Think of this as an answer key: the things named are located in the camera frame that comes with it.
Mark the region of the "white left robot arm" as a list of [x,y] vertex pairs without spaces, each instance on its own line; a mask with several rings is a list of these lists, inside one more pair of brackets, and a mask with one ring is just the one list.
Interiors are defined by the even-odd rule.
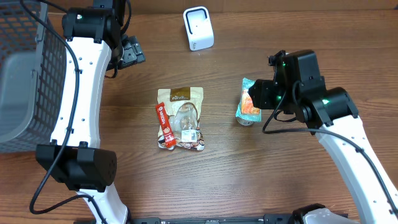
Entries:
[[45,177],[65,184],[74,199],[83,199],[95,223],[132,223],[114,184],[116,153],[100,147],[99,135],[107,71],[117,73],[146,59],[137,39],[126,34],[131,14],[129,1],[95,1],[65,11],[60,41],[67,68],[60,111],[50,142],[35,152]]

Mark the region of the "red coffee stick sachet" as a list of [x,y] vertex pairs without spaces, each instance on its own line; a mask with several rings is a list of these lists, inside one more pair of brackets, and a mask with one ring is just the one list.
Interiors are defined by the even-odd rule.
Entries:
[[162,130],[162,134],[165,140],[165,146],[166,148],[174,147],[174,145],[176,145],[176,140],[169,123],[169,118],[166,113],[165,105],[164,103],[160,103],[155,108],[158,115],[160,128]]

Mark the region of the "orange tissue packet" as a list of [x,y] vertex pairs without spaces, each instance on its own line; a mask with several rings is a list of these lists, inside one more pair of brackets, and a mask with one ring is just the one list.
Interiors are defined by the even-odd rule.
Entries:
[[241,94],[241,113],[246,115],[260,115],[260,109],[254,107],[248,89],[243,89]]

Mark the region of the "teal snack packet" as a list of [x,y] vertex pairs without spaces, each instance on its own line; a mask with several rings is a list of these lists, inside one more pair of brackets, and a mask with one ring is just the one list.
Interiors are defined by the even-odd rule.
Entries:
[[[241,94],[242,94],[242,90],[243,89],[248,89],[252,87],[254,84],[253,80],[247,79],[247,78],[243,78],[242,80],[242,87],[241,87]],[[240,102],[238,104],[238,108],[236,111],[236,118],[240,117],[242,119],[246,119],[248,121],[253,121],[254,123],[258,123],[261,122],[262,116],[261,116],[261,112],[260,115],[246,115],[246,114],[242,114],[241,113],[241,97],[240,97]]]

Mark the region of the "beige nut pouch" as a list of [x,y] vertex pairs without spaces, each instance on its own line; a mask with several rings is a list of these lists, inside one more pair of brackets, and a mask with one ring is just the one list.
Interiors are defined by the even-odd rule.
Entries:
[[158,146],[170,151],[176,148],[203,151],[205,141],[200,130],[201,104],[203,102],[202,87],[182,87],[159,89],[157,105],[164,103],[169,123],[174,134],[176,145],[166,148],[165,140],[159,124],[157,135]]

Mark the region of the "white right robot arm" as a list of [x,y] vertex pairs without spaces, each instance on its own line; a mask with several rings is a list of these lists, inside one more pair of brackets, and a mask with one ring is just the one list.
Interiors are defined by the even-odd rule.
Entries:
[[361,223],[397,223],[397,189],[373,151],[358,109],[342,88],[312,81],[256,80],[248,90],[262,110],[293,113],[329,153],[357,207]]

